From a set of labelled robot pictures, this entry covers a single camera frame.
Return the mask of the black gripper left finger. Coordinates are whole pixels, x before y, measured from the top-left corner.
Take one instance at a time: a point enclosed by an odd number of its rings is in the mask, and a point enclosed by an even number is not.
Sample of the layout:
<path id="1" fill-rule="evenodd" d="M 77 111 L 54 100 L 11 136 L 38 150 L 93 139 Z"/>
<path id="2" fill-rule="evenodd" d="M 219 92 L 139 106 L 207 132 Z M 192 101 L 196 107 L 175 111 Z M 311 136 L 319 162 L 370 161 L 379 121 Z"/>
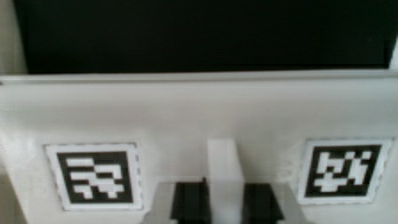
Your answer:
<path id="1" fill-rule="evenodd" d="M 148 224 L 212 224 L 207 179 L 159 184 Z"/>

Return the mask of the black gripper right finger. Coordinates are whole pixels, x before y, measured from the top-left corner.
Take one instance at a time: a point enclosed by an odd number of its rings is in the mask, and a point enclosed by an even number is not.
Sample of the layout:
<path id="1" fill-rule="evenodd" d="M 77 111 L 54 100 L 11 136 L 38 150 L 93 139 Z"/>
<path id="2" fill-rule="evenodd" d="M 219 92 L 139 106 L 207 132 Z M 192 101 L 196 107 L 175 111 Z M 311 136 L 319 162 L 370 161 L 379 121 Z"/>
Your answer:
<path id="1" fill-rule="evenodd" d="M 285 185 L 246 184 L 242 224 L 306 224 L 301 205 Z"/>

